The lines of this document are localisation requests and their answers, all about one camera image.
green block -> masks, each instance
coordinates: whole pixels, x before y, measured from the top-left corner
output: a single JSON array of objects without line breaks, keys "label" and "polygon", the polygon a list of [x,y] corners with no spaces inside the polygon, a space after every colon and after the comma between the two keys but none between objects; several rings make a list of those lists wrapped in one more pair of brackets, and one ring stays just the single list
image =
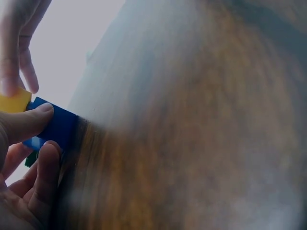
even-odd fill
[{"label": "green block", "polygon": [[38,158],[38,151],[33,151],[25,160],[24,165],[30,168]]}]

yellow block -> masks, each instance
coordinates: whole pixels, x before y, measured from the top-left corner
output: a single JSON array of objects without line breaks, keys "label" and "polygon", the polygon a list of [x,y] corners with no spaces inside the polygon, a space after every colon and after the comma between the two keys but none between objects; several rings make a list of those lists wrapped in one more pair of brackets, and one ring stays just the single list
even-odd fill
[{"label": "yellow block", "polygon": [[22,88],[19,88],[13,97],[5,97],[0,94],[0,111],[6,113],[24,112],[31,97],[32,94]]}]

blurry wooden object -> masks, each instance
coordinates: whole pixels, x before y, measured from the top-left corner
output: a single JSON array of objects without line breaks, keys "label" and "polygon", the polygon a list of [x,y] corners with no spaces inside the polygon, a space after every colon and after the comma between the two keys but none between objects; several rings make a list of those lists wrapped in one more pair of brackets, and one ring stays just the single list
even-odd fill
[{"label": "blurry wooden object", "polygon": [[53,228],[304,229],[306,18],[304,0],[128,0],[70,104]]}]

white background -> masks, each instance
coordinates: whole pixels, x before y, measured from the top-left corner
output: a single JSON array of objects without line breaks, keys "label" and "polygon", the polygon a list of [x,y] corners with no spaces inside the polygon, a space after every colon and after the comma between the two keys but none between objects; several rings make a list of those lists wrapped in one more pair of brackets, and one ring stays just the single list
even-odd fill
[{"label": "white background", "polygon": [[[64,109],[82,77],[86,55],[99,43],[124,0],[53,0],[32,39],[30,50],[39,96]],[[24,162],[7,179],[21,179]]]}]

finger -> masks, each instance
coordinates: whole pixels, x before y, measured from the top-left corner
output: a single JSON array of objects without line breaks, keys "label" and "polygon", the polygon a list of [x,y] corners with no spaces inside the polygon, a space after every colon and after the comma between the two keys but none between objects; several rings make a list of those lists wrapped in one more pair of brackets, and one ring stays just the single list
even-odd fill
[{"label": "finger", "polygon": [[20,25],[0,21],[0,93],[13,96],[19,79]]},{"label": "finger", "polygon": [[0,171],[9,146],[41,133],[52,116],[53,107],[49,103],[24,113],[0,113]]},{"label": "finger", "polygon": [[24,198],[26,194],[33,188],[34,182],[37,177],[37,161],[30,167],[29,171],[24,175],[24,177],[12,183],[9,189],[18,195],[20,198]]},{"label": "finger", "polygon": [[37,93],[39,86],[29,49],[20,54],[20,70],[29,86],[30,92]]},{"label": "finger", "polygon": [[21,80],[21,77],[18,78],[18,86],[25,90],[25,86],[24,86],[23,80]]},{"label": "finger", "polygon": [[[53,145],[54,147],[57,148],[58,152],[61,152],[61,149],[56,142],[50,140],[47,141],[45,145],[46,144]],[[19,197],[23,198],[26,203],[28,203],[34,191],[33,186],[36,177],[37,177],[37,161],[30,167],[29,171],[24,175],[24,177],[21,180],[11,184],[9,186],[9,189],[15,194],[17,194]]]},{"label": "finger", "polygon": [[32,151],[32,149],[22,143],[9,147],[1,172],[5,180],[17,169],[21,162],[31,154]]},{"label": "finger", "polygon": [[38,155],[37,179],[28,208],[42,223],[48,221],[58,187],[59,160],[59,147],[52,144],[45,144]]}]

